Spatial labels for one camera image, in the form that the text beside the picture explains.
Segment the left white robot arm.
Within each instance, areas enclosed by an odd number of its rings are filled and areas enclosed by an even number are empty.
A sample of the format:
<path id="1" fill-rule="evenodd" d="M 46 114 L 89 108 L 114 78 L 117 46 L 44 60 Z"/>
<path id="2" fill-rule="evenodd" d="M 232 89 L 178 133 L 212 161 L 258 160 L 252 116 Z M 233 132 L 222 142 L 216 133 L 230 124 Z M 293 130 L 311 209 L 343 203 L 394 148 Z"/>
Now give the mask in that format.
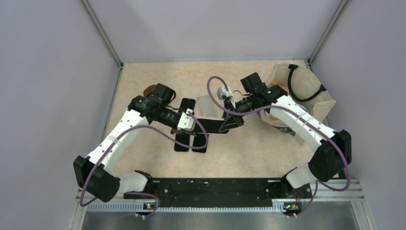
<path id="1" fill-rule="evenodd" d="M 154 186 L 147 181 L 145 175 L 134 172 L 128 176 L 118 176 L 114 171 L 119 159 L 143 129 L 152 129 L 163 134 L 151 126 L 152 122 L 168 126 L 174 133 L 193 131 L 198 122 L 192 109 L 175 111 L 169 108 L 175 94 L 173 89 L 159 83 L 145 96 L 136 96 L 131 100 L 116 127 L 101 144 L 86 157 L 78 156 L 74 160 L 75 176 L 78 186 L 82 189 L 81 206 L 86 206 L 83 201 L 86 193 L 103 202 L 124 193 L 126 187 L 142 198 L 148 198 L 153 194 Z"/>

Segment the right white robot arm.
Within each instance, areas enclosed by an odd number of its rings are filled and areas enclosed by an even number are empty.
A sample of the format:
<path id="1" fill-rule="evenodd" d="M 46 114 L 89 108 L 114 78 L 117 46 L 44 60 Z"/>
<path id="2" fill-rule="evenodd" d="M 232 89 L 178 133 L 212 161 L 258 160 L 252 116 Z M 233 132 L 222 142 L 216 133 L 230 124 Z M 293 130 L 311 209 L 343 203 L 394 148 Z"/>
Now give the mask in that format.
<path id="1" fill-rule="evenodd" d="M 220 77 L 217 79 L 223 84 L 217 89 L 217 97 L 224 105 L 220 105 L 215 99 L 213 102 L 225 114 L 239 118 L 262 111 L 268 112 L 298 134 L 314 152 L 308 163 L 292 169 L 281 178 L 281 192 L 284 196 L 294 197 L 305 184 L 325 184 L 340 171 L 349 172 L 349 132 L 338 132 L 319 122 L 301 108 L 283 88 L 278 85 L 267 87 L 256 72 L 241 80 L 248 97 L 239 102 L 235 102 L 233 91 L 226 82 Z"/>

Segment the white phone case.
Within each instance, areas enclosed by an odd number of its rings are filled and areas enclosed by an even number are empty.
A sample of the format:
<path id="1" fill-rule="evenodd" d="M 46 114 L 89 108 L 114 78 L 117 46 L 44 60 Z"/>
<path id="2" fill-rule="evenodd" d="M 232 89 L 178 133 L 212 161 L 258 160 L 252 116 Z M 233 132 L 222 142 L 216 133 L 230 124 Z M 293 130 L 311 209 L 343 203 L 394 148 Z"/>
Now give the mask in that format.
<path id="1" fill-rule="evenodd" d="M 204 117 L 217 117 L 213 102 L 209 95 L 197 97 L 200 113 Z"/>

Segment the black smartphone silver edge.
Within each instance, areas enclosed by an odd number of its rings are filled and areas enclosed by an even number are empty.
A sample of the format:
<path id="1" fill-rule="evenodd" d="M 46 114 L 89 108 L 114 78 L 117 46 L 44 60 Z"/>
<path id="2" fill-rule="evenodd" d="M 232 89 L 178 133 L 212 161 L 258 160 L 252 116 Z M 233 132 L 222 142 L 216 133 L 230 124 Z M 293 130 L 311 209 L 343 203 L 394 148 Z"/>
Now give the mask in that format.
<path id="1" fill-rule="evenodd" d="M 193 139 L 193 147 L 201 147 L 206 144 L 206 137 L 204 134 L 196 134 Z M 192 149 L 193 152 L 205 154 L 207 152 L 207 146 L 201 149 Z"/>

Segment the white cased phone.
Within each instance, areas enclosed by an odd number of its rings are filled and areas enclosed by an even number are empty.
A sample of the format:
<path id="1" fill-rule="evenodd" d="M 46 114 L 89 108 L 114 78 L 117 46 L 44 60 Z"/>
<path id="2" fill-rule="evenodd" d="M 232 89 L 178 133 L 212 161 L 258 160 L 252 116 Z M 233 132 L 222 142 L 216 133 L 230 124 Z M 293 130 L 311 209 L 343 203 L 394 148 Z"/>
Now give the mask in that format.
<path id="1" fill-rule="evenodd" d="M 208 119 L 197 118 L 200 124 L 208 134 L 228 134 L 230 130 L 220 132 L 220 126 L 223 124 L 223 119 Z"/>

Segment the black phone case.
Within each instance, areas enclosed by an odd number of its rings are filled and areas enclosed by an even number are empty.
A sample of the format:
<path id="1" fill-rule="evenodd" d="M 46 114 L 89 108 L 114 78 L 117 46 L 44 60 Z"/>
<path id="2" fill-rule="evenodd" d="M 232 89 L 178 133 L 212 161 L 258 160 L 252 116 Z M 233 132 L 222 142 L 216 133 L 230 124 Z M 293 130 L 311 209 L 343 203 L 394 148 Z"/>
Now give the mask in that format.
<path id="1" fill-rule="evenodd" d="M 195 99 L 182 98 L 181 103 L 180 103 L 180 109 L 186 113 L 188 109 L 193 111 L 195 108 L 195 105 L 196 105 Z"/>

